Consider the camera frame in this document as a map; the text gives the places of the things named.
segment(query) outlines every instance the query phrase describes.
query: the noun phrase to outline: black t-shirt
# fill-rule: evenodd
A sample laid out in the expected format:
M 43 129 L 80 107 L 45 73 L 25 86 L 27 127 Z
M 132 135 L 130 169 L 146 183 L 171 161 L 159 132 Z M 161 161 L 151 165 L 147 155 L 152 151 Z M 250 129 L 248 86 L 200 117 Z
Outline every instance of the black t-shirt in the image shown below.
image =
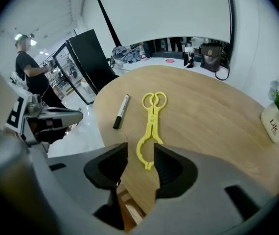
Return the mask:
M 26 66 L 30 65 L 32 68 L 39 68 L 39 65 L 35 62 L 30 55 L 24 51 L 19 51 L 16 58 L 16 73 L 24 81 L 26 77 L 26 83 L 33 94 L 42 94 L 49 86 L 49 81 L 44 73 L 37 76 L 28 77 L 25 76 L 24 69 Z

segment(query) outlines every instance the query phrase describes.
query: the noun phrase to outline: white ceiling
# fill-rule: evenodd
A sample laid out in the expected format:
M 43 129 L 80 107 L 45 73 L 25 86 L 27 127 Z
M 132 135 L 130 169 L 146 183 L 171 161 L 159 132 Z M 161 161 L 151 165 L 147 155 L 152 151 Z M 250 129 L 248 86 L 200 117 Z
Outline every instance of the white ceiling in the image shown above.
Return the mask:
M 14 71 L 17 33 L 35 35 L 37 45 L 29 54 L 49 49 L 56 42 L 72 37 L 84 0 L 11 0 L 0 14 L 0 72 L 7 77 Z

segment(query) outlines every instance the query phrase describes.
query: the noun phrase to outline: person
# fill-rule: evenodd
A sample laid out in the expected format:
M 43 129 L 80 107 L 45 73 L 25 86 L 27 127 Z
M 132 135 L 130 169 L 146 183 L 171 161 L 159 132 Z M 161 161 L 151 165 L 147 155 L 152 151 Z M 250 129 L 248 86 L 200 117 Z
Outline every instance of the person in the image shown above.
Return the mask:
M 21 35 L 16 41 L 15 46 L 18 50 L 16 73 L 23 81 L 26 79 L 29 91 L 33 94 L 39 94 L 49 107 L 66 108 L 53 91 L 45 76 L 45 73 L 50 68 L 40 68 L 35 60 L 26 53 L 30 49 L 30 39 L 28 36 Z
M 178 51 L 183 51 L 182 44 L 179 37 L 170 37 L 170 44 L 172 51 L 175 51 L 175 44 L 178 46 Z

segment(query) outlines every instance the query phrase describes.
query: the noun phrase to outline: ceiling light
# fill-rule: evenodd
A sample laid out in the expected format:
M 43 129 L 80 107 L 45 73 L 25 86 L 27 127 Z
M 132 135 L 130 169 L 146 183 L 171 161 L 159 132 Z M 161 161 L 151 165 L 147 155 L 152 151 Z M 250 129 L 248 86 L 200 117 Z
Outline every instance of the ceiling light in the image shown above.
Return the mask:
M 37 44 L 37 42 L 34 41 L 33 39 L 31 39 L 31 45 L 34 46 L 34 45 L 36 45 L 36 44 Z
M 14 40 L 18 40 L 21 36 L 22 36 L 22 34 L 19 33 L 18 35 L 16 35 L 16 36 L 14 37 Z

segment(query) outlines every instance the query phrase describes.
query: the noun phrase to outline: man's arm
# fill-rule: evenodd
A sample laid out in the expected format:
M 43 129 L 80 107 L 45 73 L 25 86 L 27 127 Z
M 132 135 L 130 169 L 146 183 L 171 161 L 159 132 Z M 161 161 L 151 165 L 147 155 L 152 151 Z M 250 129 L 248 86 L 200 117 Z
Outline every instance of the man's arm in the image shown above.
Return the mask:
M 33 76 L 37 76 L 39 74 L 45 73 L 46 69 L 44 67 L 41 68 L 32 68 L 31 65 L 27 65 L 24 68 L 24 73 L 28 76 L 28 77 L 33 77 Z

